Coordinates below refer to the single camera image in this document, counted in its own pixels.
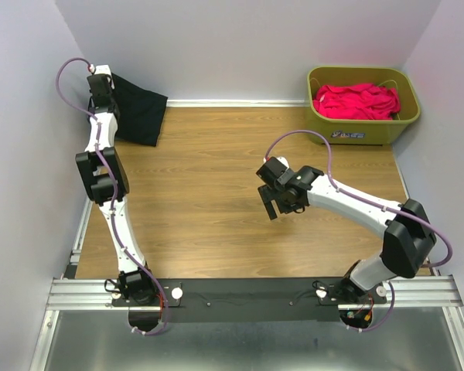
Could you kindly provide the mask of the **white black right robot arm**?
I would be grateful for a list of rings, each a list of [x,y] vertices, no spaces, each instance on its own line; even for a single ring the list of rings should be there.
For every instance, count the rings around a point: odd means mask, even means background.
[[[329,290],[339,300],[356,303],[376,286],[395,277],[413,278],[436,244],[421,203],[379,199],[331,179],[311,166],[297,172],[284,158],[272,157],[257,170],[258,192],[268,217],[302,213],[309,206],[338,213],[372,231],[382,240],[380,253],[358,260]]]

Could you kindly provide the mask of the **black t-shirt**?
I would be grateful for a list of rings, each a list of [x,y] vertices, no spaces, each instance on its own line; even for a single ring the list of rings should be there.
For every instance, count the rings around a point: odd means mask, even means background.
[[[114,99],[120,112],[116,137],[137,145],[156,147],[168,97],[140,88],[112,74]]]

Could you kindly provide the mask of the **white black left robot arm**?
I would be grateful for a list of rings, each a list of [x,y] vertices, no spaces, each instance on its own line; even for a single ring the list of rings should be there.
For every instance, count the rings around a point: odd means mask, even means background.
[[[88,198],[107,223],[117,255],[118,278],[106,281],[113,285],[106,291],[127,303],[151,305],[159,291],[135,239],[128,212],[128,178],[114,146],[119,117],[114,78],[107,66],[100,66],[92,69],[87,82],[90,138],[85,150],[76,154],[76,163]]]

